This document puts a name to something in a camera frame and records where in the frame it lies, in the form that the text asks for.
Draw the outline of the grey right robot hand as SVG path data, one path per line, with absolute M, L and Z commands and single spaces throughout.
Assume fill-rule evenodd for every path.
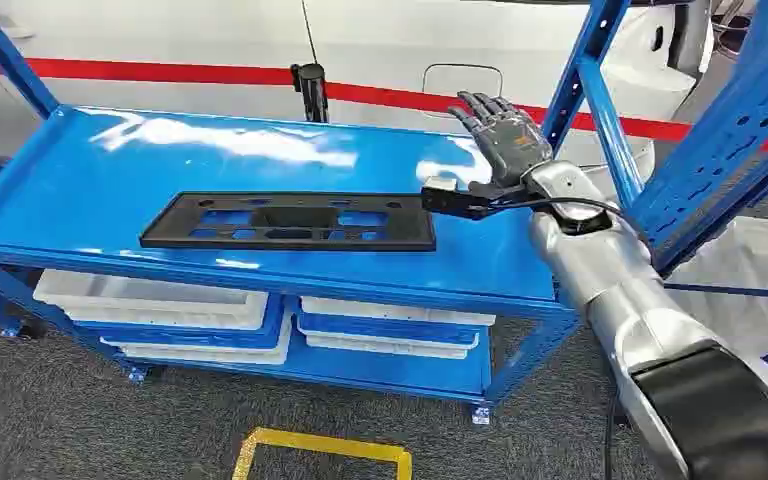
M 552 160 L 553 149 L 532 117 L 501 96 L 459 91 L 457 97 L 467 108 L 451 106 L 448 112 L 473 137 L 491 167 L 490 181 L 471 182 L 468 191 L 495 198 L 523 190 L 529 200 L 545 198 L 546 194 L 531 180 L 531 171 Z

